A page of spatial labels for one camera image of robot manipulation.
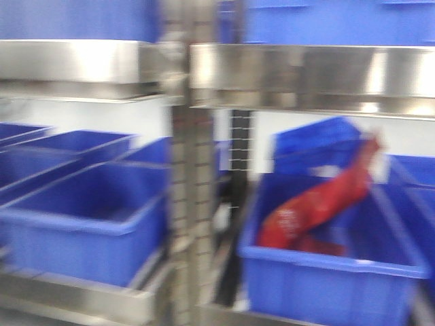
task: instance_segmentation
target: metal frame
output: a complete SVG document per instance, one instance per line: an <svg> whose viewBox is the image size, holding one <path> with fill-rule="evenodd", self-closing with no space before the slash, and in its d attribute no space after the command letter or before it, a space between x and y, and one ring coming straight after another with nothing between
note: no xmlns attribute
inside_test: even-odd
<svg viewBox="0 0 435 326"><path fill-rule="evenodd" d="M174 269L162 249L127 288L50 274L0 271L0 306L78 325L160 325Z"/></svg>

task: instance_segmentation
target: red bag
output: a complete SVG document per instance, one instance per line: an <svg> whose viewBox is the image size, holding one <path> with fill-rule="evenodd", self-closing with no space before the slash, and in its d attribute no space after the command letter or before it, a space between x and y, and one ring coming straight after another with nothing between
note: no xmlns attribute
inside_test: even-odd
<svg viewBox="0 0 435 326"><path fill-rule="evenodd" d="M308 253L323 253L324 255L343 256L345 247L339 244L319 241L309 234L302 235L296 240L293 250L306 251Z"/></svg>
<svg viewBox="0 0 435 326"><path fill-rule="evenodd" d="M380 146L377 137L368 139L351 166L337 177L321 183L288 200L263 222L257 245L291 249L312 228L362 200L368 193L370 161Z"/></svg>

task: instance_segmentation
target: storage rack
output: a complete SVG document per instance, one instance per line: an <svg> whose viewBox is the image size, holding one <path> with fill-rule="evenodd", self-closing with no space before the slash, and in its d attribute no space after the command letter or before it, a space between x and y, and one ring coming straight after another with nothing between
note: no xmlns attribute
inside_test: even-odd
<svg viewBox="0 0 435 326"><path fill-rule="evenodd" d="M12 98L51 98L56 101L99 101L102 103L146 103L153 96L161 94L160 72L165 70L165 83L176 94L173 106L173 209L176 232L170 246L172 264L163 260L154 270L140 292L92 289L91 286L46 282L45 279L19 278L4 274L4 284L27 287L30 292L47 286L53 291L70 291L71 302L77 298L87 303L102 300L102 310L77 311L77 306L56 307L55 301L46 302L44 307L34 305L41 298L35 296L34 304L28 304L25 291L2 294L0 304L78 325L125 325L139 326L160 322L171 305L167 299L167 285L171 284L175 268L174 300L175 324L182 325L310 325L272 316L251 314L231 308L238 297L239 271L234 256L237 231L243 222L245 194L249 191L249 151L251 150L252 117L255 111L289 111L324 114L362 115L370 117L391 117L418 120L433 120L435 117L435 90L428 85L435 67L434 51L431 48L372 48L372 47L300 47L300 46L224 46L216 44L197 45L190 48L185 43L211 41L213 37L213 2L198 0L171 2L171 14L166 25L168 31L189 31L186 35L168 37L166 45L177 45L186 51L190 62L171 61L169 47L156 47L139 42L110 41L113 53L119 61L106 62L113 68L113 75L83 79L90 76L100 60L108 58L102 51L94 53L98 60L51 61L46 44L42 42L20 42L18 46L31 51L19 50L29 56L20 62L29 62L29 70L20 69L16 74L10 60L16 57L13 47L16 42L0 42L0 47L9 48L10 54L1 51L2 67L9 67L0 76L6 90L2 96ZM200 8L191 13L191 7ZM72 41L52 42L50 47L68 45ZM46 69L32 70L31 54L35 46L41 46L40 57L47 64ZM77 53L57 52L59 57L73 58ZM157 69L163 62L165 69ZM134 67L136 73L130 74ZM332 71L329 67L338 67ZM40 76L41 71L58 71L58 76ZM190 71L190 83L187 72ZM233 109L232 115L232 224L216 250L213 248L211 218L217 205L215 179L213 176L213 110ZM111 305L125 305L125 318L111 316ZM424 312L420 319L424 322Z"/></svg>
<svg viewBox="0 0 435 326"><path fill-rule="evenodd" d="M233 109L234 194L248 193L244 178L252 149L255 111L434 119L433 48L195 45L191 89L195 109ZM235 246L248 204L239 205L217 250L214 287L199 307L201 325L312 325L239 308L243 287ZM419 291L411 325L433 325L434 311Z"/></svg>

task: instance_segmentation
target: shelf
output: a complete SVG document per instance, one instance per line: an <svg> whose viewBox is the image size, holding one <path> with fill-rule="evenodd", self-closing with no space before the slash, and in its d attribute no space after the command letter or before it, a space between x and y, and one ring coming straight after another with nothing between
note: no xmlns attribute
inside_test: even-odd
<svg viewBox="0 0 435 326"><path fill-rule="evenodd" d="M192 46L194 106L435 119L431 47Z"/></svg>
<svg viewBox="0 0 435 326"><path fill-rule="evenodd" d="M170 304L173 267L162 249L127 288L64 276L0 272L0 307L78 325L159 325Z"/></svg>
<svg viewBox="0 0 435 326"><path fill-rule="evenodd" d="M0 41L0 97L140 101L161 93L158 48L140 41Z"/></svg>

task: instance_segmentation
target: blue plastic bin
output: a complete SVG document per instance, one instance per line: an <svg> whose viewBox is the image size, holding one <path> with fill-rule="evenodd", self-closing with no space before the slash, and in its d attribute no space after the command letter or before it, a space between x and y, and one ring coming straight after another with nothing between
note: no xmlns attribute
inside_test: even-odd
<svg viewBox="0 0 435 326"><path fill-rule="evenodd" d="M0 205L7 204L77 169L76 161L17 149L0 152ZM0 221L0 247L6 244Z"/></svg>
<svg viewBox="0 0 435 326"><path fill-rule="evenodd" d="M0 39L121 39L155 42L159 0L5 0Z"/></svg>
<svg viewBox="0 0 435 326"><path fill-rule="evenodd" d="M362 144L361 132L345 117L334 117L275 136L274 172L315 175L316 168L344 168Z"/></svg>
<svg viewBox="0 0 435 326"><path fill-rule="evenodd" d="M390 157L388 183L435 188L435 158L430 156Z"/></svg>
<svg viewBox="0 0 435 326"><path fill-rule="evenodd" d="M0 147L45 136L52 127L29 124L0 123Z"/></svg>
<svg viewBox="0 0 435 326"><path fill-rule="evenodd" d="M170 164L171 138L161 138L141 147L140 149L134 149L122 155L119 160L146 164Z"/></svg>
<svg viewBox="0 0 435 326"><path fill-rule="evenodd" d="M236 7L234 0L223 0L218 3L217 9L217 39L220 43L234 43Z"/></svg>
<svg viewBox="0 0 435 326"><path fill-rule="evenodd" d="M56 134L16 146L29 151L45 153L47 156L69 156L80 159L82 166L113 160L130 149L132 134L117 134L76 130Z"/></svg>
<svg viewBox="0 0 435 326"><path fill-rule="evenodd" d="M127 286L167 235L167 170L106 163L0 211L12 269Z"/></svg>
<svg viewBox="0 0 435 326"><path fill-rule="evenodd" d="M434 0L246 0L247 43L426 46Z"/></svg>
<svg viewBox="0 0 435 326"><path fill-rule="evenodd" d="M380 188L312 232L344 245L345 257L255 245L273 209L320 181L263 176L238 248L251 309L329 326L406 325L416 279L428 269Z"/></svg>
<svg viewBox="0 0 435 326"><path fill-rule="evenodd" d="M434 271L435 191L406 188L400 185L384 185L383 187ZM432 300L435 301L435 274L433 272L426 285Z"/></svg>

